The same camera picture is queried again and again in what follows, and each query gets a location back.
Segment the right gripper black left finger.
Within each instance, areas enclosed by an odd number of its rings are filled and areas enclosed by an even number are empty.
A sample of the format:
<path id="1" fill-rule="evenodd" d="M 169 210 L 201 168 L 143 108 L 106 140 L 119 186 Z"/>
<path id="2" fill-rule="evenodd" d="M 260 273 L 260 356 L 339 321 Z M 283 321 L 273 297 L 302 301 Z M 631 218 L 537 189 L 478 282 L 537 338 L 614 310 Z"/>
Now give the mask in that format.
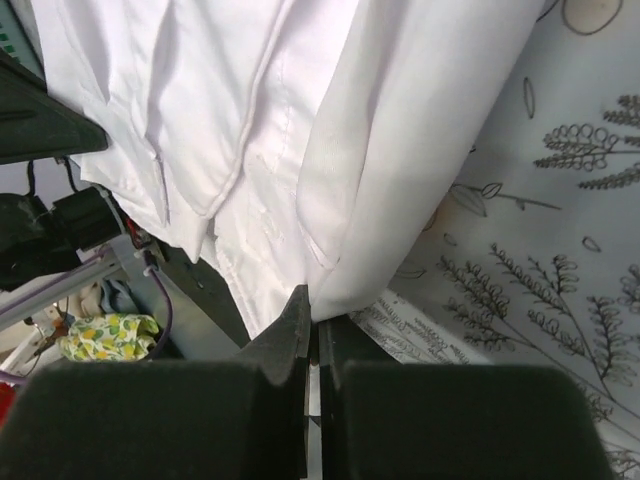
<path id="1" fill-rule="evenodd" d="M 63 364 L 18 394 L 5 479 L 302 479 L 308 290 L 219 361 Z"/>

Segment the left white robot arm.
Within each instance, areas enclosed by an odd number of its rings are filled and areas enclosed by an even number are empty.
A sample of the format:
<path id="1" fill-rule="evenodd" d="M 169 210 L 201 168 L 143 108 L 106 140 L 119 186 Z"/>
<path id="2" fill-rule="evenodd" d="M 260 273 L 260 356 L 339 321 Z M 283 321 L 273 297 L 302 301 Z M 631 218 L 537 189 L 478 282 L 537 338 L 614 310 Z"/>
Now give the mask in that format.
<path id="1" fill-rule="evenodd" d="M 63 163 L 101 152 L 101 127 L 47 94 L 43 80 L 8 53 L 1 55 L 1 163 L 25 162 L 28 190 L 1 196 L 1 288 L 12 292 L 31 280 L 80 266 L 88 251 L 118 236 L 121 219 L 111 196 L 95 187 L 75 190 L 52 206 L 36 194 L 34 164 Z"/>

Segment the white long sleeve shirt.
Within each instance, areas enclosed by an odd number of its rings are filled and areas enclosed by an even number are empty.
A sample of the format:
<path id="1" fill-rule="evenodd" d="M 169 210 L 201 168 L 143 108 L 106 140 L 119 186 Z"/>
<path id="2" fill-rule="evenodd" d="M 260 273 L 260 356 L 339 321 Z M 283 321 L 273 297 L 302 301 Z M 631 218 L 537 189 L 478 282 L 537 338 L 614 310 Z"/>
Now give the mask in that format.
<path id="1" fill-rule="evenodd" d="M 76 156 L 209 263 L 259 335 L 295 287 L 371 304 L 458 175 L 539 1 L 36 1 L 49 90 L 106 133 Z"/>

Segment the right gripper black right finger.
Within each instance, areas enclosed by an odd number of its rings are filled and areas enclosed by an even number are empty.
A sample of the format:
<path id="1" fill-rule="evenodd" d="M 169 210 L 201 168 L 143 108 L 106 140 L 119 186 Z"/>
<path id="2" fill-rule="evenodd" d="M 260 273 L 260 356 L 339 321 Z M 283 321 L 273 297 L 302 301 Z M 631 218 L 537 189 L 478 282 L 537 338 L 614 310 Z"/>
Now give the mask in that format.
<path id="1" fill-rule="evenodd" d="M 531 366 L 402 364 L 345 316 L 319 327 L 327 479 L 610 479 L 586 401 Z"/>

